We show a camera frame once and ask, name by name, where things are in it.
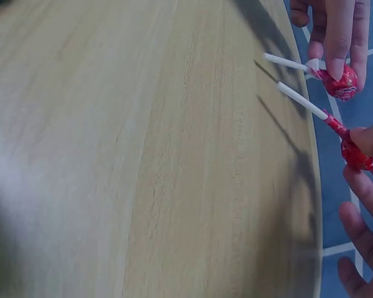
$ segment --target blue floor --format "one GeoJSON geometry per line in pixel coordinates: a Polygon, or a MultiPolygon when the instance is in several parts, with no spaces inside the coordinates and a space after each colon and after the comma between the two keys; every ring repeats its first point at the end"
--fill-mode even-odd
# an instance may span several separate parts
{"type": "MultiPolygon", "coordinates": [[[[288,13],[290,13],[289,0],[284,0],[288,13]]],[[[297,41],[298,50],[303,63],[306,63],[308,41],[303,29],[293,26],[293,33],[297,41]]],[[[371,28],[369,34],[369,49],[373,49],[373,0],[371,4],[371,28]]],[[[369,56],[367,66],[367,81],[363,92],[356,95],[348,102],[336,101],[334,111],[320,81],[307,79],[308,93],[311,102],[318,107],[326,109],[333,114],[339,112],[341,120],[347,128],[358,126],[368,127],[373,125],[373,55],[369,56]]],[[[337,135],[332,132],[326,124],[314,117],[316,141],[318,145],[318,155],[320,162],[320,175],[322,187],[322,208],[323,208],[323,248],[330,248],[349,242],[343,226],[338,218],[338,207],[344,201],[351,200],[349,186],[343,178],[344,160],[340,155],[340,143],[337,135]]],[[[373,231],[373,219],[361,204],[361,212],[369,227],[373,231]]],[[[337,260],[341,256],[348,256],[354,261],[356,251],[345,251],[337,255],[326,256],[323,259],[322,272],[322,298],[347,298],[337,274],[337,260]]],[[[361,272],[366,280],[370,280],[372,272],[364,264],[361,272]]]]}

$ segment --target white grout line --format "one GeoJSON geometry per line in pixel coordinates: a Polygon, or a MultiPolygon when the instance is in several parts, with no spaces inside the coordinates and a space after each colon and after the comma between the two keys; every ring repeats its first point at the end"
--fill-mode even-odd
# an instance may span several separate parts
{"type": "MultiPolygon", "coordinates": [[[[310,32],[307,29],[307,27],[303,28],[303,32],[304,32],[306,41],[309,43],[311,37],[310,37],[310,32]]],[[[333,113],[334,117],[342,123],[343,120],[341,118],[340,110],[338,108],[336,99],[333,96],[330,96],[328,93],[327,93],[327,95],[328,95],[330,107],[331,107],[331,110],[332,110],[332,113],[333,113]]],[[[351,202],[355,206],[357,206],[358,211],[360,212],[361,208],[359,207],[359,200],[354,195],[354,193],[352,192],[351,188],[349,188],[349,193],[350,193],[350,197],[351,197],[351,202]]],[[[362,256],[359,254],[359,252],[358,252],[358,250],[356,248],[354,248],[354,251],[355,251],[355,267],[356,267],[356,270],[358,271],[358,273],[361,276],[363,276],[363,259],[362,259],[362,256]]]]}
{"type": "Polygon", "coordinates": [[[323,250],[323,256],[332,256],[337,255],[338,253],[344,253],[349,250],[354,250],[355,247],[352,242],[348,242],[345,244],[340,244],[332,247],[325,248],[323,250]]]}
{"type": "MultiPolygon", "coordinates": [[[[373,55],[373,48],[371,48],[369,51],[367,51],[367,56],[371,56],[371,55],[373,55]]],[[[351,59],[350,58],[347,58],[347,60],[346,60],[346,63],[347,64],[349,64],[351,62],[351,59]]],[[[321,65],[321,68],[322,69],[324,69],[324,65],[326,65],[326,63],[323,61],[323,60],[320,60],[320,65],[321,65]]],[[[310,74],[306,74],[305,75],[305,79],[306,80],[308,80],[308,79],[312,79],[313,78],[313,76],[312,75],[310,75],[310,74]]]]}
{"type": "Polygon", "coordinates": [[[310,39],[311,39],[311,33],[310,33],[310,31],[308,30],[307,27],[303,27],[303,33],[304,33],[304,35],[305,35],[306,41],[307,41],[307,42],[310,42],[310,39]]]}
{"type": "Polygon", "coordinates": [[[345,253],[346,251],[354,250],[355,247],[352,242],[332,246],[323,250],[323,256],[337,255],[338,253],[345,253]]]}

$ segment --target wooden table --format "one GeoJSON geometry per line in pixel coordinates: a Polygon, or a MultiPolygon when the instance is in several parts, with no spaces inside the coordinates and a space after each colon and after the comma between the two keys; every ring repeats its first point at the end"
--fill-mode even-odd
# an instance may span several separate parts
{"type": "Polygon", "coordinates": [[[0,297],[318,295],[311,115],[278,0],[0,6],[0,297]]]}

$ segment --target fingernail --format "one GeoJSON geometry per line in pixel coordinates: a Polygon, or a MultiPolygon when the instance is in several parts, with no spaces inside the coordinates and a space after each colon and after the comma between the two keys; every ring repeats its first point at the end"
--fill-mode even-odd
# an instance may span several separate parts
{"type": "Polygon", "coordinates": [[[330,65],[328,69],[330,76],[333,79],[339,81],[343,77],[344,65],[345,65],[344,59],[339,59],[339,58],[332,59],[330,61],[330,65]]]}

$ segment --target hand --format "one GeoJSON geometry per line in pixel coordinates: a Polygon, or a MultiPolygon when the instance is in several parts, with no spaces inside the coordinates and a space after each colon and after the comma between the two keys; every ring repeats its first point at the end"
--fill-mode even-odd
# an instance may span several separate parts
{"type": "Polygon", "coordinates": [[[370,0],[290,0],[292,22],[297,27],[309,23],[307,11],[308,6],[312,7],[309,59],[322,58],[325,52],[326,68],[333,79],[339,80],[350,51],[359,90],[366,81],[370,4],[370,0]]]}
{"type": "MultiPolygon", "coordinates": [[[[351,139],[364,153],[373,156],[373,127],[352,130],[351,139]]],[[[365,173],[349,166],[344,170],[344,177],[352,191],[373,216],[373,182],[365,173]]],[[[339,216],[358,252],[373,270],[373,233],[351,202],[342,204],[339,216]]],[[[340,280],[351,298],[373,298],[373,279],[370,283],[366,283],[350,259],[340,259],[338,271],[340,280]]]]}

